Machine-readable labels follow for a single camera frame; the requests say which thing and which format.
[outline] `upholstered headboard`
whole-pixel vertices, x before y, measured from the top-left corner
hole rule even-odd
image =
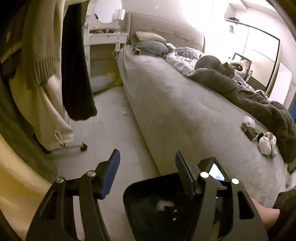
[[[131,39],[136,31],[153,32],[178,47],[191,47],[205,52],[205,37],[191,25],[149,14],[126,12],[120,21],[121,31],[129,33]]]

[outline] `white plush toy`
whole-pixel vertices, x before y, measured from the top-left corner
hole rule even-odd
[[[175,204],[172,201],[159,200],[159,202],[156,205],[156,211],[165,211],[165,206],[174,207]]]
[[[267,156],[271,155],[272,159],[277,156],[276,137],[271,132],[265,133],[265,135],[260,138],[258,147],[261,154]]]

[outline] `phone screen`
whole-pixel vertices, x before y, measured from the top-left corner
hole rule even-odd
[[[209,174],[213,178],[215,178],[216,180],[220,180],[220,181],[224,181],[225,180],[224,176],[222,175],[221,171],[219,170],[219,168],[217,167],[217,165],[215,163],[212,165],[212,168],[209,171]]]

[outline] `gray cat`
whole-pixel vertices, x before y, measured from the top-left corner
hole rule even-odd
[[[194,69],[200,68],[214,69],[229,78],[234,78],[235,66],[227,62],[222,64],[219,59],[212,55],[205,55],[196,62]]]

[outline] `screw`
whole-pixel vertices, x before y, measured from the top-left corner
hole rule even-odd
[[[201,172],[200,176],[203,177],[203,178],[208,178],[209,174],[207,172]]]
[[[87,173],[87,175],[88,175],[89,177],[94,177],[94,176],[96,175],[96,172],[95,172],[95,171],[89,171],[89,172]]]
[[[57,179],[56,179],[56,182],[57,183],[62,183],[64,181],[64,178],[63,177],[58,177]]]
[[[239,180],[236,178],[231,179],[231,181],[233,184],[239,184]]]

